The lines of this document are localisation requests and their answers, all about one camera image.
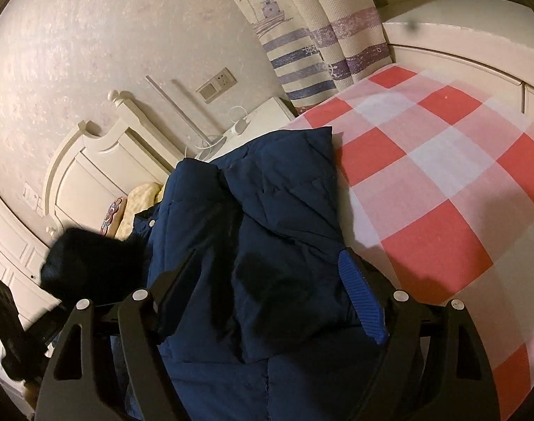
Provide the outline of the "white wardrobe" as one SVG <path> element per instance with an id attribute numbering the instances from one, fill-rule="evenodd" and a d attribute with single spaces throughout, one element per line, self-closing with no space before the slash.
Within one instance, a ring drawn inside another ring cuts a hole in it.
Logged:
<path id="1" fill-rule="evenodd" d="M 55 306 L 57 300 L 42 291 L 40 268 L 48 247 L 27 228 L 0 197 L 0 280 L 12 292 L 22 326 L 29 327 L 44 311 Z M 34 417 L 30 405 L 33 394 L 22 382 L 11 380 L 1 366 L 5 354 L 0 341 L 0 385 L 27 418 Z"/>

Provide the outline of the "slim silver desk lamp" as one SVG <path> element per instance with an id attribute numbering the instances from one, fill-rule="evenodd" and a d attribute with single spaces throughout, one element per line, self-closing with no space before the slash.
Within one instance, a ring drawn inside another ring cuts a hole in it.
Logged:
<path id="1" fill-rule="evenodd" d="M 164 100 L 169 106 L 180 116 L 182 121 L 186 123 L 189 128 L 196 133 L 196 136 L 205 143 L 203 150 L 212 150 L 216 147 L 221 147 L 226 142 L 224 136 L 217 136 L 211 138 L 204 133 L 204 131 L 183 111 L 183 109 L 173 100 L 173 98 L 166 93 L 166 91 L 156 83 L 150 75 L 144 76 L 146 82 L 152 87 L 152 89 Z"/>

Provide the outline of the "navy blue puffer jacket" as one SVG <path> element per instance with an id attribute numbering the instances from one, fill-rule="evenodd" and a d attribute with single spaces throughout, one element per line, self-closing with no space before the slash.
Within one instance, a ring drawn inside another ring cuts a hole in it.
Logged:
<path id="1" fill-rule="evenodd" d="M 113 303 L 185 265 L 196 286 L 159 351 L 193 420 L 349 420 L 380 351 L 338 272 L 337 203 L 331 130 L 275 131 L 180 162 L 126 240 L 66 230 L 40 286 Z"/>

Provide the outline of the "red white checkered bed cover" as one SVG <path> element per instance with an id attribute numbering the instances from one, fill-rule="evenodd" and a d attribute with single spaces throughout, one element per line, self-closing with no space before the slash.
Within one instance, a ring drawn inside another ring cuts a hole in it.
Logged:
<path id="1" fill-rule="evenodd" d="M 334 133 L 345 240 L 420 302 L 463 301 L 505 420 L 534 420 L 534 123 L 400 64 L 305 112 Z"/>

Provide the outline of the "white nightstand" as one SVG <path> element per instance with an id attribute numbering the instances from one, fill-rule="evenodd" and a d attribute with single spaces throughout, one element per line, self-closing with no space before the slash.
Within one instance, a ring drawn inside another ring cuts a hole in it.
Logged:
<path id="1" fill-rule="evenodd" d="M 279 98 L 270 98 L 261 106 L 249 113 L 249 125 L 240 136 L 230 133 L 230 128 L 222 135 L 226 142 L 221 147 L 212 150 L 204 150 L 197 156 L 200 161 L 209 162 L 219 158 L 237 148 L 244 146 L 247 142 L 256 139 L 264 134 L 282 129 L 295 119 L 292 110 Z"/>

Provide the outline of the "cream yellow pillow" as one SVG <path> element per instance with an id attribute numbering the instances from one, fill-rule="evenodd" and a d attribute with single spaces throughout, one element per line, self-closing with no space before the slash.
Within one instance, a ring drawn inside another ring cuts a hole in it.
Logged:
<path id="1" fill-rule="evenodd" d="M 164 185 L 155 182 L 144 183 L 136 186 L 126 198 L 126 206 L 121 221 L 119 222 L 117 232 L 114 237 L 118 240 L 126 240 L 133 231 L 134 216 L 139 212 L 145 211 L 163 198 Z"/>

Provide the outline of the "nautical print curtain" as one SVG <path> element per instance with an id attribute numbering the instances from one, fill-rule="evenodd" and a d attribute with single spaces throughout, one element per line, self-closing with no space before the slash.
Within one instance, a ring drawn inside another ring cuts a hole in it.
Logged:
<path id="1" fill-rule="evenodd" d="M 297 112 L 391 63 L 374 0 L 233 0 Z"/>

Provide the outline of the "patterned decorative pillow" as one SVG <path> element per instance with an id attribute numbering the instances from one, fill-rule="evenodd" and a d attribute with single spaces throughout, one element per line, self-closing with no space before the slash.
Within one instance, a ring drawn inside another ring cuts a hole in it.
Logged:
<path id="1" fill-rule="evenodd" d="M 110 204 L 99 229 L 100 235 L 109 238 L 113 238 L 116 235 L 124 215 L 126 204 L 126 197 L 118 197 Z"/>

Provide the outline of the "white wooden headboard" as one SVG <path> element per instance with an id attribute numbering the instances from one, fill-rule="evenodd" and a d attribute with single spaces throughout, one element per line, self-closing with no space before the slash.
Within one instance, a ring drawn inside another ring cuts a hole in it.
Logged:
<path id="1" fill-rule="evenodd" d="M 108 100 L 117 112 L 111 129 L 97 136 L 79 122 L 49 163 L 41 199 L 52 238 L 69 226 L 97 231 L 113 200 L 143 183 L 162 185 L 184 158 L 126 93 L 112 90 Z"/>

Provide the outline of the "paper notices on wall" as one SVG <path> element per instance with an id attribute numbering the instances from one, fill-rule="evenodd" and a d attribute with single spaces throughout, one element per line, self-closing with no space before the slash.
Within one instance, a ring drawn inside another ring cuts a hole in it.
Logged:
<path id="1" fill-rule="evenodd" d="M 35 213 L 37 213 L 38 217 L 43 218 L 45 216 L 40 196 L 27 182 L 25 182 L 23 186 L 22 199 L 32 210 L 34 210 Z"/>

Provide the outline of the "wall switch socket panel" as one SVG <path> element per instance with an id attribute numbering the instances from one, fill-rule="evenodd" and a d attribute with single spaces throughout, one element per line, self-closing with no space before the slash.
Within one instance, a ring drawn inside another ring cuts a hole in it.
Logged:
<path id="1" fill-rule="evenodd" d="M 232 72 L 224 67 L 218 74 L 212 76 L 203 86 L 196 90 L 196 93 L 204 100 L 205 103 L 212 103 L 220 95 L 237 83 Z"/>

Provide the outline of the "white window sill bench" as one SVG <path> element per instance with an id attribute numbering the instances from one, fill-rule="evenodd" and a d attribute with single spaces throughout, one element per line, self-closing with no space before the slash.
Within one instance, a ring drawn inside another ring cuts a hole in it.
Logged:
<path id="1" fill-rule="evenodd" d="M 534 122 L 534 13 L 507 0 L 411 0 L 379 10 L 394 61 L 457 79 Z"/>

